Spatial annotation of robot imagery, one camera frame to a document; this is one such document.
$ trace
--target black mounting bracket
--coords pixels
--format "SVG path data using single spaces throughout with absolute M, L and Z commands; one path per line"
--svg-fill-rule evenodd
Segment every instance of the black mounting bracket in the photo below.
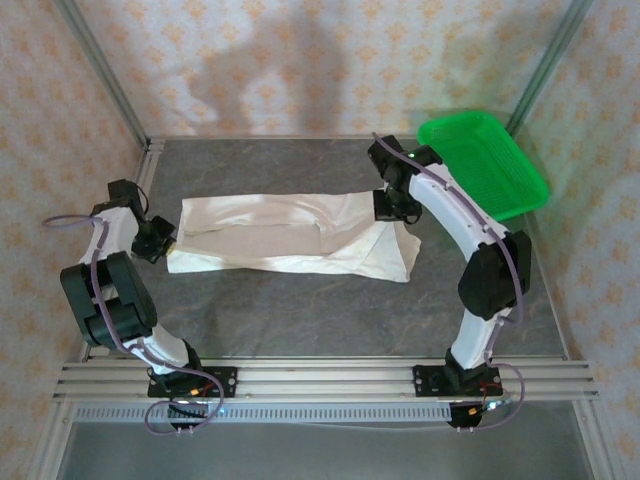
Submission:
M 473 379 L 461 384 L 449 381 L 445 365 L 416 365 L 413 367 L 413 386 L 416 397 L 489 397 L 502 396 L 500 372 L 497 368 L 486 367 Z
M 220 380 L 220 383 L 224 387 L 224 398 L 235 398 L 236 388 L 238 387 L 237 367 L 202 367 L 202 371 Z M 185 398 L 220 398 L 220 390 L 218 387 L 212 386 L 211 388 L 207 388 L 208 382 L 205 378 L 196 377 L 195 375 L 191 375 L 190 377 L 198 382 L 198 385 L 194 385 L 194 388 L 198 390 L 199 393 L 197 395 L 188 395 L 188 393 L 185 392 L 183 393 Z M 150 381 L 147 396 L 149 398 L 177 398 L 180 395 L 176 395 L 174 392 L 167 392 L 160 383 Z

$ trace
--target gray tabletop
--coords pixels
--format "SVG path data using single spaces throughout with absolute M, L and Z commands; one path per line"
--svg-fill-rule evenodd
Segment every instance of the gray tabletop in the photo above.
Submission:
M 406 147 L 415 145 L 405 141 Z M 368 140 L 167 141 L 150 191 L 150 214 L 178 225 L 182 199 L 251 193 L 344 194 L 381 185 Z M 516 219 L 511 229 L 522 228 Z M 136 266 L 159 321 L 203 356 L 442 356 L 464 307 L 465 262 L 425 212 L 409 230 L 422 240 L 408 284 L 355 275 L 253 270 L 167 273 L 166 261 Z M 498 355 L 562 355 L 537 261 L 527 318 L 504 328 Z

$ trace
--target metal pole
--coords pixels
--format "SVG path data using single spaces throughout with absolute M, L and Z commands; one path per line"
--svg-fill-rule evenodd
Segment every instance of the metal pole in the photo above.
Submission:
M 148 143 L 148 138 L 144 128 L 75 0 L 54 0 L 54 2 L 80 44 L 87 60 L 89 60 L 98 78 L 100 78 L 107 89 L 109 96 L 127 124 L 131 135 L 140 148 L 145 148 Z

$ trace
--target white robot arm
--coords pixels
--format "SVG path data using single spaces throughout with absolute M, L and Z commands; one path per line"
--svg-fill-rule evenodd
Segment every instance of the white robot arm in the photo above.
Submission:
M 467 262 L 458 284 L 466 310 L 445 356 L 449 385 L 433 388 L 459 393 L 486 373 L 496 323 L 529 289 L 531 240 L 487 215 L 429 146 L 404 152 L 395 137 L 374 137 L 369 158 L 386 182 L 383 190 L 373 193 L 376 219 L 415 223 L 424 206 L 456 241 Z

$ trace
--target gray floor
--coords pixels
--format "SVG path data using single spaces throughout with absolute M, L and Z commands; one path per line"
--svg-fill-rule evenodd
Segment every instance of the gray floor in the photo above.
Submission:
M 150 213 L 178 225 L 183 198 L 372 190 L 381 180 L 367 158 L 370 144 L 168 141 L 154 176 Z M 442 356 L 462 319 L 457 283 L 464 260 L 428 213 L 410 230 L 422 246 L 408 284 L 252 270 L 169 275 L 164 261 L 155 266 L 138 262 L 137 267 L 160 322 L 200 356 Z M 496 353 L 562 355 L 535 259 L 525 299 L 525 324 L 504 328 Z
M 593 476 L 573 408 L 564 402 L 527 403 L 504 426 L 474 434 L 458 434 L 448 426 L 391 431 L 219 424 L 193 438 L 159 438 L 150 436 L 141 424 L 78 424 L 58 478 L 588 480 Z

